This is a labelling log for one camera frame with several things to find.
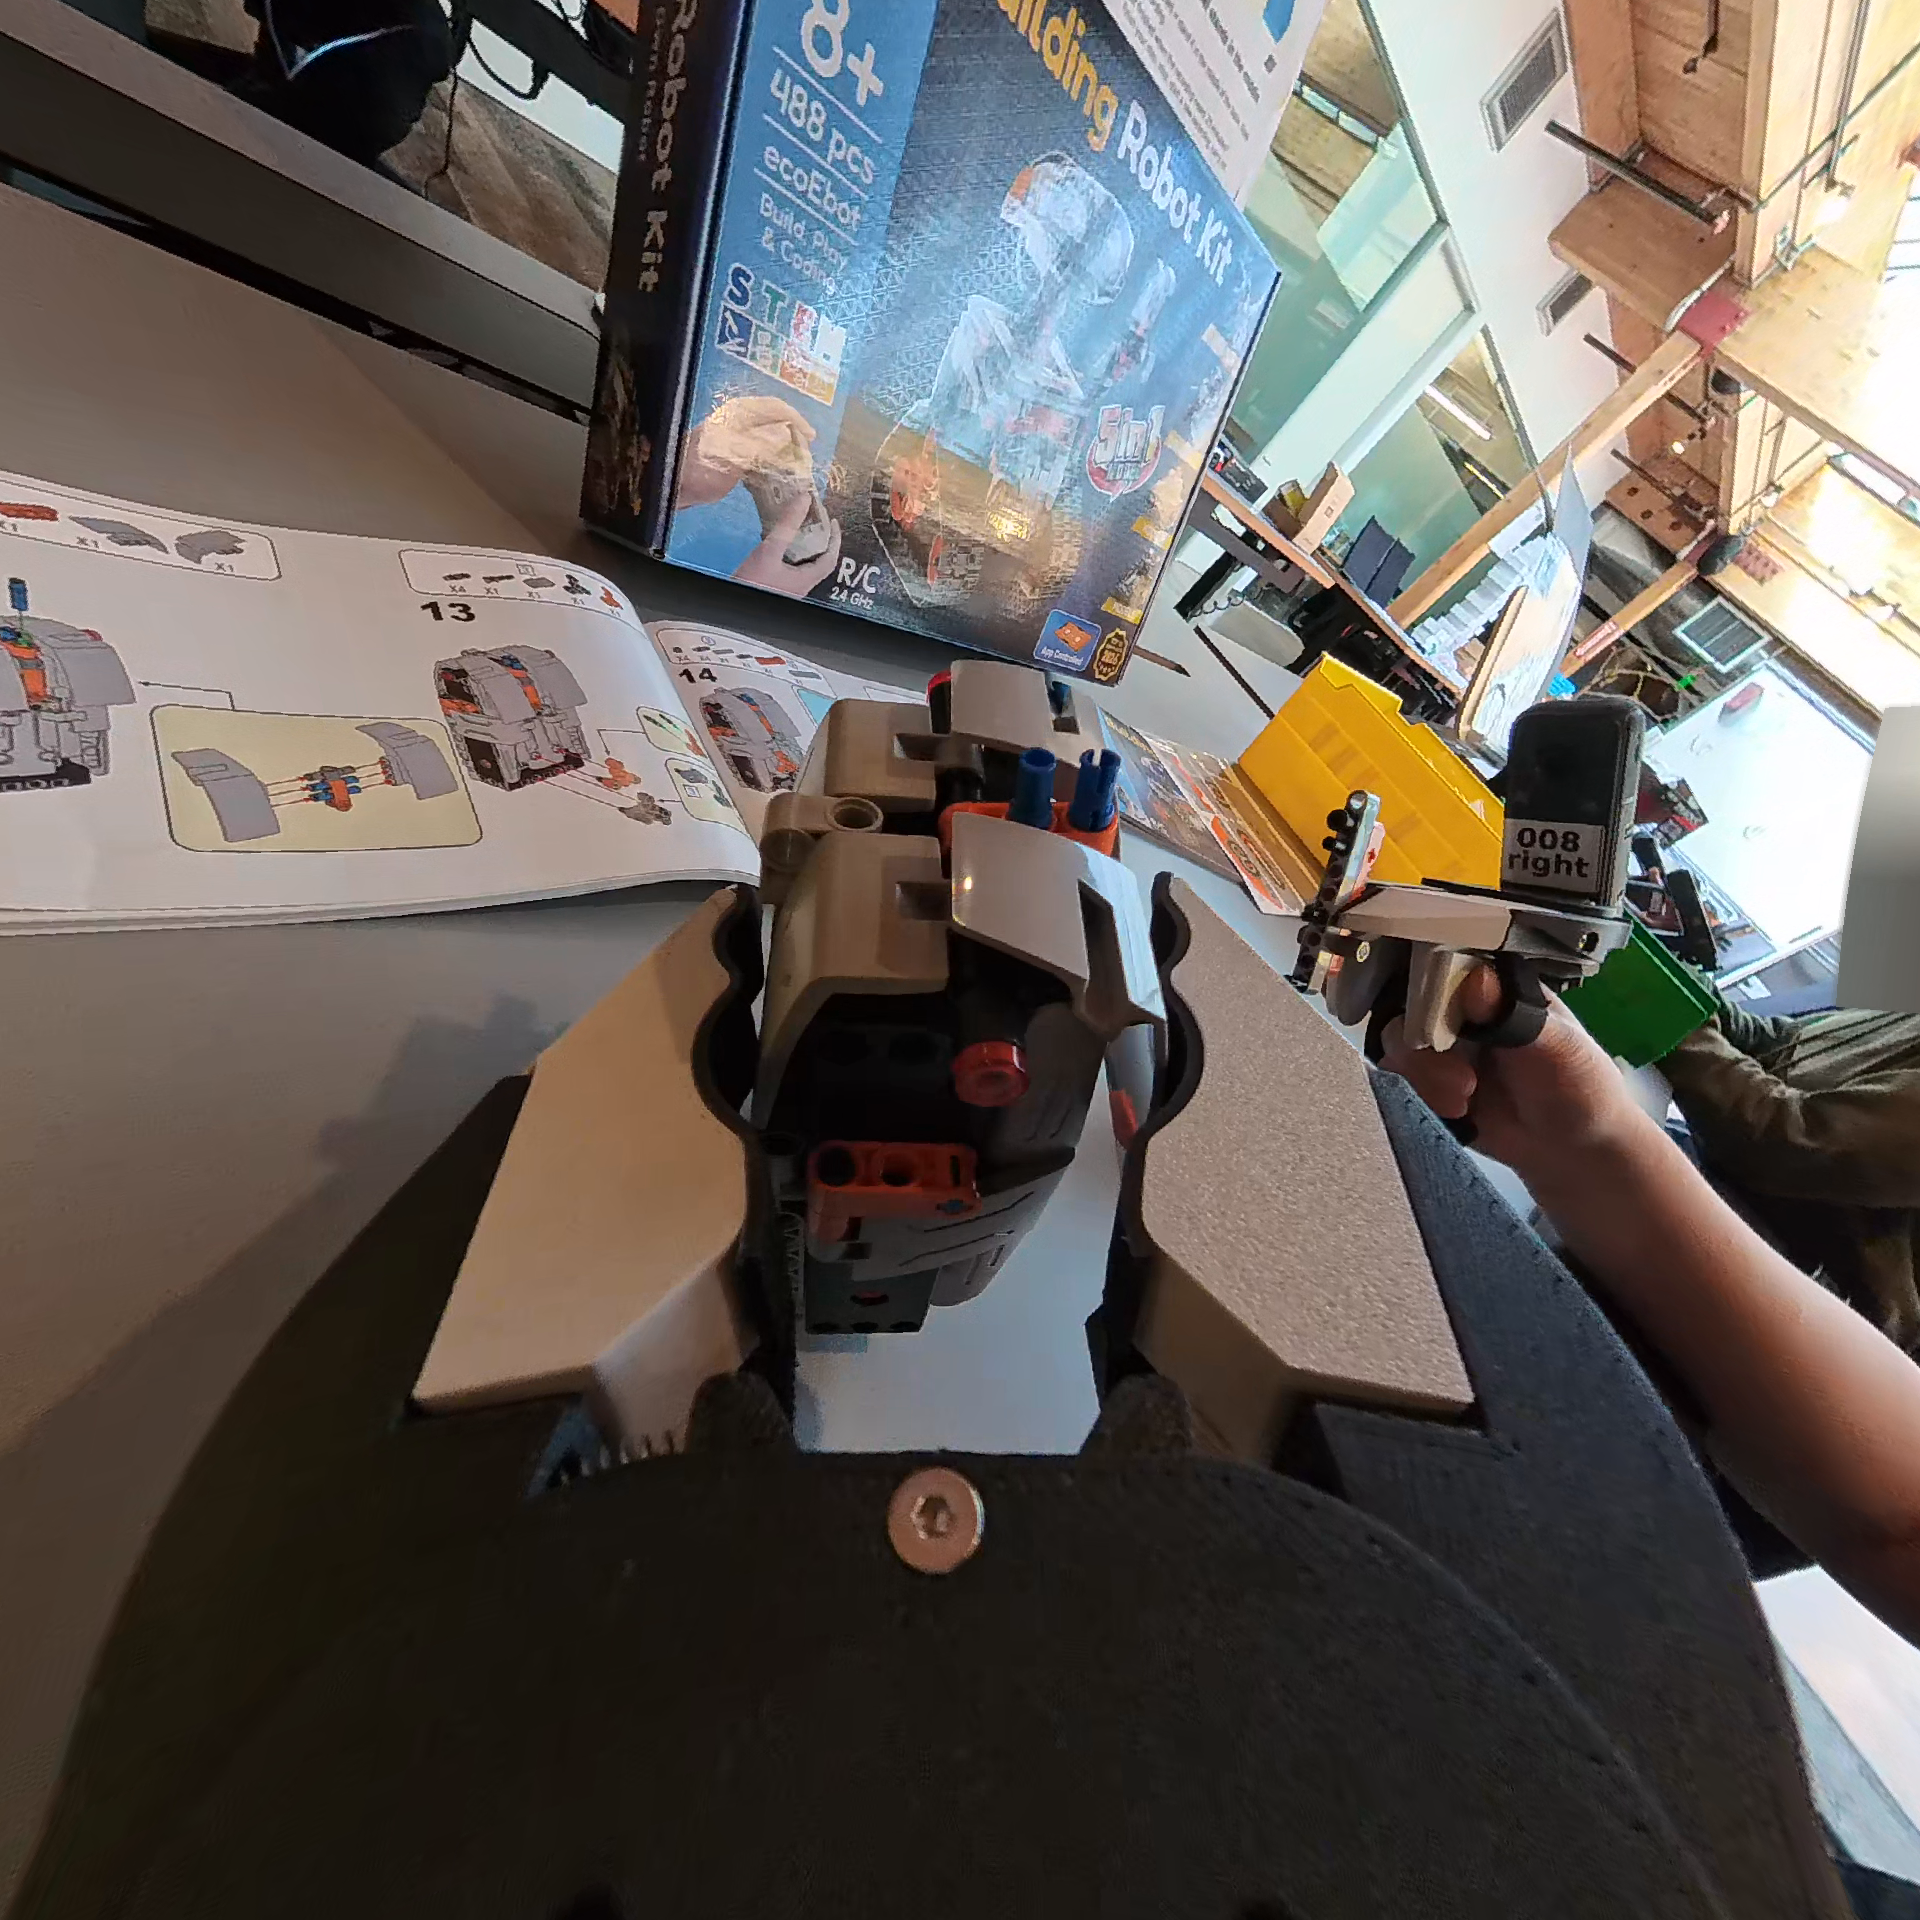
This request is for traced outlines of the yellow plastic bin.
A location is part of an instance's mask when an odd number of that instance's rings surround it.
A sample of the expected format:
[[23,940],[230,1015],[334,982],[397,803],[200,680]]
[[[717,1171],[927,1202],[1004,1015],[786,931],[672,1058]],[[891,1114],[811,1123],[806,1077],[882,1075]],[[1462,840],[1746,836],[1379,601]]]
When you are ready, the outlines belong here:
[[1321,857],[1324,814],[1349,789],[1371,789],[1376,879],[1498,879],[1498,798],[1433,727],[1408,725],[1388,688],[1342,659],[1319,659],[1230,761]]

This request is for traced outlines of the person's right hand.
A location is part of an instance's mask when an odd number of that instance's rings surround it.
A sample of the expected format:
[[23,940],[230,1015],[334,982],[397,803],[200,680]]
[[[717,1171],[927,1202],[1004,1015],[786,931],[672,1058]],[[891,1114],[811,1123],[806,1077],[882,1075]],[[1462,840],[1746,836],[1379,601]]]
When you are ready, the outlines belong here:
[[1522,1181],[1581,1168],[1593,1151],[1647,1123],[1620,1064],[1557,994],[1546,992],[1542,1001],[1542,1032],[1522,1047],[1470,1041],[1466,1033],[1449,1050],[1414,1047],[1401,1015],[1379,1032],[1379,1064]]

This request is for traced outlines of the blue robot kit box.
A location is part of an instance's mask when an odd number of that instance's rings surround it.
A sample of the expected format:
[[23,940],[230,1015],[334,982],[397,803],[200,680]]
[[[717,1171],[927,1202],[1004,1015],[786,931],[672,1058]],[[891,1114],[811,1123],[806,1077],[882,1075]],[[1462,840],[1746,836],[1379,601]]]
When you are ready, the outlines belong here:
[[1119,680],[1319,5],[635,5],[583,517]]

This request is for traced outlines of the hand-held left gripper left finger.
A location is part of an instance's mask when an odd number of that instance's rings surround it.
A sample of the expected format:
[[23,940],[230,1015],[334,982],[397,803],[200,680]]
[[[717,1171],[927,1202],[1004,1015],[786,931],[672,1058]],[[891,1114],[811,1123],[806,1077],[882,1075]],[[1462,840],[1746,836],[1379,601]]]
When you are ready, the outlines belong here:
[[717,890],[542,1047],[412,1395],[583,1395],[620,1451],[685,1445],[706,1376],[794,1412],[794,1306],[755,1084],[759,899]]

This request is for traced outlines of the blue cover booklet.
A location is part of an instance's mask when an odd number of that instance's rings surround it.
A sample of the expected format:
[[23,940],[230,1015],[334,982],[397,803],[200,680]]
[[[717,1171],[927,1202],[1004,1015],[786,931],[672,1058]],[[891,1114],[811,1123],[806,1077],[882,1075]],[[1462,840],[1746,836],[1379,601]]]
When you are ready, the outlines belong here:
[[1189,862],[1230,870],[1218,777],[1227,761],[1209,752],[1163,744],[1100,710],[1105,746],[1118,752],[1118,818],[1119,834],[1142,834]]

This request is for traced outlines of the open white instruction booklet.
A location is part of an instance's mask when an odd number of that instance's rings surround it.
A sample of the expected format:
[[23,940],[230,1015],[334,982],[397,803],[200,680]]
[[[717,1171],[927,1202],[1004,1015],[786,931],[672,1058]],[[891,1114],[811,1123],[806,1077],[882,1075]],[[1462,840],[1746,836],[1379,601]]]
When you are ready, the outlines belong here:
[[3,473],[3,931],[750,879],[864,692],[575,563]]

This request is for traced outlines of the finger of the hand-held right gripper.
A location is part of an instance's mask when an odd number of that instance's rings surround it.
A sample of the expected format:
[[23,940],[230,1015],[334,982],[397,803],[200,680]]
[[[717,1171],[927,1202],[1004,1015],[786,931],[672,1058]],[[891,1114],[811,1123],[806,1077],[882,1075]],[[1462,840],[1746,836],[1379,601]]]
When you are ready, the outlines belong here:
[[1442,886],[1369,879],[1349,896],[1321,893],[1298,928],[1298,987],[1351,1028],[1401,982],[1408,1041],[1450,1050],[1470,1022],[1466,975],[1505,942],[1510,928],[1505,899]]

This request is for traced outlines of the grey table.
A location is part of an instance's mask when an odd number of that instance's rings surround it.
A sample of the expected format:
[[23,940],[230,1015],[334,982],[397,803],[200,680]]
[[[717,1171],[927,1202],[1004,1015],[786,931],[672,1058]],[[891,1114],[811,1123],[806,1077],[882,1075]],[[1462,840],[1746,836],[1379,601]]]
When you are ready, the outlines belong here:
[[584,407],[588,289],[69,5],[3,5],[3,166]]

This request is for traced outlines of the person's right forearm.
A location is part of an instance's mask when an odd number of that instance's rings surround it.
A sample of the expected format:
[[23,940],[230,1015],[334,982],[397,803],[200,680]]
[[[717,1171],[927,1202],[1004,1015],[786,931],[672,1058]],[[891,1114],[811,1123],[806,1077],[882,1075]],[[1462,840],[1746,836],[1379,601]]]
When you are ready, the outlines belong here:
[[1723,1474],[1917,1639],[1917,1361],[1790,1266],[1628,1101],[1526,1123],[1522,1185],[1703,1415]]

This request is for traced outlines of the grey brick-built robot model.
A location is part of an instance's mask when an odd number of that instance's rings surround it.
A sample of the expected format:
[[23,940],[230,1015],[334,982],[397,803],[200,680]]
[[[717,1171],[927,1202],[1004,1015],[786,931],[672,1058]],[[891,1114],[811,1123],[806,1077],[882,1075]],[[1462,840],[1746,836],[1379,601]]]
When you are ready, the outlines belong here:
[[1118,777],[1073,680],[959,659],[921,701],[837,701],[768,803],[750,1119],[811,1338],[970,1300],[1092,1092],[1118,1143],[1148,1117],[1163,994]]

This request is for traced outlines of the grey desk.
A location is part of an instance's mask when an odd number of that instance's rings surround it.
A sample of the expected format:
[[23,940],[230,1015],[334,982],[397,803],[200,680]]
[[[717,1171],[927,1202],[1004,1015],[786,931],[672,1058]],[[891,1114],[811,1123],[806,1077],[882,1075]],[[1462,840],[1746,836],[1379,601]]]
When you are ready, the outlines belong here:
[[[906,688],[949,656],[584,538],[575,419],[19,190],[3,469],[554,553],[645,615]],[[3,935],[3,1902],[129,1572],[258,1345],[475,1098],[700,896]]]

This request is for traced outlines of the orange and grey brick beam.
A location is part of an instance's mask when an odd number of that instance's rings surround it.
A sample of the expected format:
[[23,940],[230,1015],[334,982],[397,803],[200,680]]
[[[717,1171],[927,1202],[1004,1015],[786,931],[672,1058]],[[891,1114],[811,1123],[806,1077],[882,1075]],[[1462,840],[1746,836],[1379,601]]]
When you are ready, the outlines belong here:
[[1345,923],[1345,912],[1363,896],[1371,875],[1371,862],[1379,849],[1379,820],[1376,820],[1376,793],[1349,789],[1349,798],[1324,814],[1324,872],[1319,890],[1300,899],[1298,917],[1298,954],[1291,969],[1291,982],[1306,994],[1324,987],[1328,969],[1338,963],[1333,935]]

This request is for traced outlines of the green plastic bin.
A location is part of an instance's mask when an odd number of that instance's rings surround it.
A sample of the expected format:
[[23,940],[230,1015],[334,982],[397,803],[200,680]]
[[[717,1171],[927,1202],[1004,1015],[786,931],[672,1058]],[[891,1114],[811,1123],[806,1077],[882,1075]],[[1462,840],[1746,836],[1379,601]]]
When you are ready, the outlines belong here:
[[1636,917],[1628,940],[1557,997],[1624,1064],[1657,1064],[1720,1011],[1708,975],[1675,958]]

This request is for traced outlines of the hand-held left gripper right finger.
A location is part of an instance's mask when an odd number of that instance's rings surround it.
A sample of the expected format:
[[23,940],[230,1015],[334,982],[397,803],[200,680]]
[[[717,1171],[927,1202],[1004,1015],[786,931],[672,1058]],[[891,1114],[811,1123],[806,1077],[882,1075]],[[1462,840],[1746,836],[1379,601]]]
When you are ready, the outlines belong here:
[[1190,1437],[1256,1467],[1306,1404],[1466,1415],[1371,1068],[1180,875],[1153,879],[1148,931],[1169,1022],[1119,1151],[1096,1399],[1170,1382]]

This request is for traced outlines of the orange grey sticker sheet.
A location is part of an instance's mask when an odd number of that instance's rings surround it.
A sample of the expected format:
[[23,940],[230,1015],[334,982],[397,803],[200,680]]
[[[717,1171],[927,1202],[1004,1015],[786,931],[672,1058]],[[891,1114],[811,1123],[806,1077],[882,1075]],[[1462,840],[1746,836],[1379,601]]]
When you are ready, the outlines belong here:
[[1218,754],[1195,754],[1190,803],[1237,886],[1265,917],[1298,917],[1324,875],[1324,857],[1292,834],[1256,784]]

